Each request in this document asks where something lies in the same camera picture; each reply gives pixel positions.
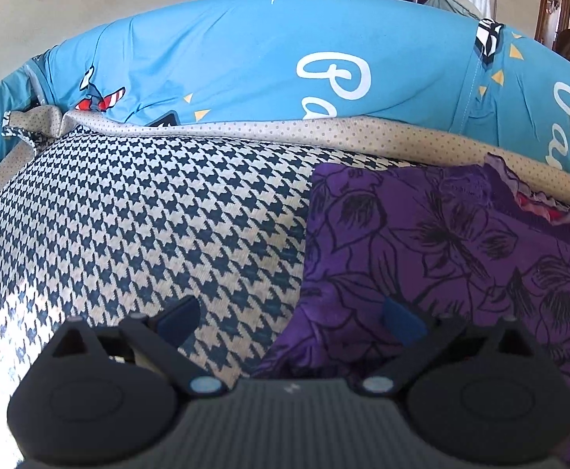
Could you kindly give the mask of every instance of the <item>white logo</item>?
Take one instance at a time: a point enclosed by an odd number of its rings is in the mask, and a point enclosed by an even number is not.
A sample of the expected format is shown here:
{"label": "white logo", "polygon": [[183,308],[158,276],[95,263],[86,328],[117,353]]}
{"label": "white logo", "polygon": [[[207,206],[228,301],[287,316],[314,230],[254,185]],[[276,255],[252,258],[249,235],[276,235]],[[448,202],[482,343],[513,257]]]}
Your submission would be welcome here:
{"label": "white logo", "polygon": [[[352,91],[343,89],[337,79],[347,79],[351,80],[353,78],[353,73],[345,68],[337,68],[336,64],[331,64],[327,71],[324,72],[309,72],[305,70],[305,67],[312,62],[317,62],[320,60],[342,60],[347,62],[353,62],[358,68],[361,74],[361,80],[359,85]],[[335,94],[345,100],[358,100],[364,97],[369,88],[372,85],[372,73],[369,70],[369,65],[367,62],[358,56],[352,56],[351,54],[337,53],[337,52],[318,52],[306,55],[302,58],[296,65],[296,74],[298,77],[303,79],[328,79],[331,84],[331,88]],[[318,97],[305,97],[301,101],[303,109],[305,109],[305,116],[303,120],[309,120],[311,118],[334,118],[337,116],[337,108],[327,100]],[[319,113],[308,109],[309,104],[315,104],[323,109],[326,113]]]}
{"label": "white logo", "polygon": [[[561,99],[561,95],[559,94],[561,91],[570,94],[570,86],[565,83],[558,82],[554,87],[554,96],[556,103],[561,109],[563,109],[563,111],[565,111],[565,114],[570,117],[570,106],[568,106]],[[567,157],[567,153],[570,150],[565,132],[561,125],[557,124],[552,125],[552,140],[550,140],[550,143],[548,145],[548,155],[546,157],[546,162],[549,166],[556,167],[556,169],[563,169],[561,163],[552,155],[553,150],[561,153],[563,157]]]}

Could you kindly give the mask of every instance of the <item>houndstooth fabric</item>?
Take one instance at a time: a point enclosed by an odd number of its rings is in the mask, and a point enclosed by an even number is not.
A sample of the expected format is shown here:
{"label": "houndstooth fabric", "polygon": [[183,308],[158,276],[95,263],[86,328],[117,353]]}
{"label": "houndstooth fabric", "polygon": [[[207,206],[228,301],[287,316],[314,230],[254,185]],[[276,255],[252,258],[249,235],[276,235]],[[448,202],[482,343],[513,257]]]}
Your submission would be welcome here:
{"label": "houndstooth fabric", "polygon": [[0,468],[18,456],[9,396],[68,315],[115,324],[193,294],[203,318],[183,353],[228,384],[250,372],[298,300],[308,178],[321,162],[393,164],[80,127],[14,177],[0,193]]}

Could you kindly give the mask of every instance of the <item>gray ribbed surface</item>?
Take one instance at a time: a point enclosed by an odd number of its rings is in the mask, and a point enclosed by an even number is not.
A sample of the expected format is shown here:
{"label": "gray ribbed surface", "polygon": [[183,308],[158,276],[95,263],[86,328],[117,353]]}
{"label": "gray ribbed surface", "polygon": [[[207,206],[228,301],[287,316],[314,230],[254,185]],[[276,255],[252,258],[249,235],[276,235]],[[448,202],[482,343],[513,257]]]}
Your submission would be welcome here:
{"label": "gray ribbed surface", "polygon": [[[47,469],[25,464],[21,469]],[[220,399],[192,403],[148,453],[108,469],[476,468],[415,437],[392,402],[344,381],[242,379]],[[523,469],[563,469],[554,459]]]}

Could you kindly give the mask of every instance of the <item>purple garment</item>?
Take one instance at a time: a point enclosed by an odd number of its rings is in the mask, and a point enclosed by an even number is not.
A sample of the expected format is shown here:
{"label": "purple garment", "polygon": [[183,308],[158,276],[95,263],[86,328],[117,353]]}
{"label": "purple garment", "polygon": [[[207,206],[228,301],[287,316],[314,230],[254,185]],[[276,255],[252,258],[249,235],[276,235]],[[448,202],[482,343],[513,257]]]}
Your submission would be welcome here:
{"label": "purple garment", "polygon": [[482,326],[515,315],[570,386],[570,223],[522,211],[487,165],[321,164],[311,181],[301,298],[255,377],[356,379],[396,356],[390,296]]}

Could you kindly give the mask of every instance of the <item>blue bedsheet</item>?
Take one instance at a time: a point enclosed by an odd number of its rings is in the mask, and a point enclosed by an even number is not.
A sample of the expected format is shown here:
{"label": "blue bedsheet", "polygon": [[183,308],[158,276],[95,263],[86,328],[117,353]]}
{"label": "blue bedsheet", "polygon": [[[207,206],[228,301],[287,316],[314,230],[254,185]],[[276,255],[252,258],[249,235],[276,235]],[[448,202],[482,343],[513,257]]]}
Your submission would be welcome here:
{"label": "blue bedsheet", "polygon": [[26,66],[62,111],[153,126],[367,114],[570,172],[570,63],[509,27],[399,0],[188,2]]}

